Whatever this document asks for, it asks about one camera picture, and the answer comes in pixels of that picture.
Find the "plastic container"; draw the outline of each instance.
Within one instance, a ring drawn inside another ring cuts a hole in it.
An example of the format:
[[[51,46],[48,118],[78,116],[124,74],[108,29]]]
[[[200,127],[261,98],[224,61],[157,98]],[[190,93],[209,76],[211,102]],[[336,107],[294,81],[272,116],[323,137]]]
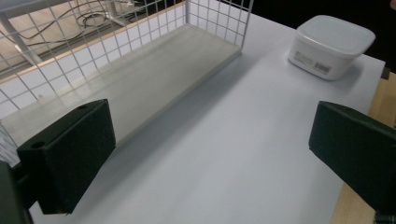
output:
[[[316,16],[297,28],[289,60],[325,79],[341,77],[375,40],[370,30],[330,16]]]

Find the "cable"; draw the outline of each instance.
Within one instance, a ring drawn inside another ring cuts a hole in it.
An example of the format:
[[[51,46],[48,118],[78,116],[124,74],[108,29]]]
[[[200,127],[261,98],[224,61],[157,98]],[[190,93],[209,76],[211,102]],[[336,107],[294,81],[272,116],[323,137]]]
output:
[[[78,9],[78,12],[79,12],[79,14],[80,14],[80,16],[77,17],[77,23],[78,23],[79,26],[84,27],[84,29],[86,29],[87,27],[95,26],[95,25],[89,25],[89,24],[88,24],[88,20],[90,20],[90,19],[94,19],[94,18],[97,18],[97,17],[103,18],[102,22],[101,22],[99,25],[97,25],[97,26],[103,25],[103,24],[108,20],[108,18],[107,18],[107,16],[106,16],[106,11],[105,11],[103,5],[100,3],[99,0],[90,1],[90,2],[83,3],[83,4],[80,4],[78,0],[77,0],[76,2],[77,2],[77,5],[76,5],[75,7],[71,7],[70,9],[66,10],[63,14],[61,14],[61,15],[60,15],[59,17],[57,17],[54,21],[50,22],[48,25],[46,25],[43,29],[39,30],[39,31],[38,31],[37,33],[35,33],[34,35],[31,35],[31,36],[24,36],[24,35],[21,35],[21,34],[19,34],[19,35],[20,35],[22,38],[24,38],[24,39],[33,39],[33,38],[35,38],[36,36],[42,34],[42,33],[43,33],[44,31],[46,31],[47,29],[49,29],[49,28],[51,27],[51,25],[53,25],[57,20],[59,20],[60,18],[62,18],[63,16],[65,16],[67,13],[69,13],[70,11],[72,11],[72,10],[74,10],[74,9],[76,9],[76,8]],[[81,7],[81,6],[88,5],[88,4],[90,4],[90,3],[95,3],[95,2],[97,2],[97,3],[100,5],[100,7],[102,8],[103,11],[92,11],[92,12],[87,12],[87,13],[81,13],[81,11],[80,11],[80,7]],[[117,3],[127,3],[126,1],[114,1],[114,2],[117,2]],[[125,18],[129,18],[129,20],[130,20],[130,19],[132,19],[132,18],[134,17],[134,15],[133,15],[133,13],[130,13],[130,14],[125,15],[124,17],[125,17]],[[33,43],[33,44],[28,44],[27,46],[28,46],[28,47],[31,47],[31,46],[41,45],[41,44],[63,43],[63,42],[71,41],[71,40],[74,40],[74,39],[78,38],[78,37],[81,36],[84,32],[85,32],[85,30],[79,32],[77,35],[75,35],[75,36],[73,36],[73,37],[71,37],[71,38],[67,38],[67,39],[64,39],[64,40],[43,41],[43,42],[37,42],[37,43]],[[13,44],[16,44],[16,42],[15,42],[13,39],[9,38],[9,37],[8,37],[7,35],[5,35],[1,30],[0,30],[0,34],[2,34],[6,39],[8,39],[8,40],[9,40],[10,42],[12,42]]]

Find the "metal wire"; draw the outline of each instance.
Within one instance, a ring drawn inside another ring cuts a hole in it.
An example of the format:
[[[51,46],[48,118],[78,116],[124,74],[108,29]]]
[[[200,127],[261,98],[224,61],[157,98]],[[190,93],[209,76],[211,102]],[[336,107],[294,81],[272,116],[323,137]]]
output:
[[[6,19],[27,48],[17,51],[15,33],[0,25],[0,119],[42,96],[75,88],[76,79],[88,81],[92,72],[185,24],[243,46],[253,4],[141,0],[131,7],[123,0],[51,1],[42,8],[23,5],[0,11],[4,17],[17,16]],[[43,62],[31,62],[31,55]]]

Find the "white table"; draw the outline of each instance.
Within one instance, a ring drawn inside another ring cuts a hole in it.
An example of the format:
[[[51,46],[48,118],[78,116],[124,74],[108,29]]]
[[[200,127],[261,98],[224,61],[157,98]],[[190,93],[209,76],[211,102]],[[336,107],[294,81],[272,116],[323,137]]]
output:
[[[35,223],[329,223],[343,182],[308,148],[320,100],[367,113],[384,63],[334,82],[288,62],[294,31],[252,16],[243,55],[118,148],[72,215]]]

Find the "wire rack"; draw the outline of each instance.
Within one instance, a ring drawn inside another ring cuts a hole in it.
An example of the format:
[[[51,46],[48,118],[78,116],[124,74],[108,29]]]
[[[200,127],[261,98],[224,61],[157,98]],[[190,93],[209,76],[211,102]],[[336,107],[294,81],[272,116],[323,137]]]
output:
[[[19,145],[12,144],[4,127],[7,116],[34,102],[42,104],[42,98],[77,90],[92,74],[108,72],[120,60],[138,63],[140,59],[131,60],[134,54],[156,39],[188,30],[186,25],[240,52],[253,6],[252,0],[23,1],[5,1],[0,9],[1,148]]]

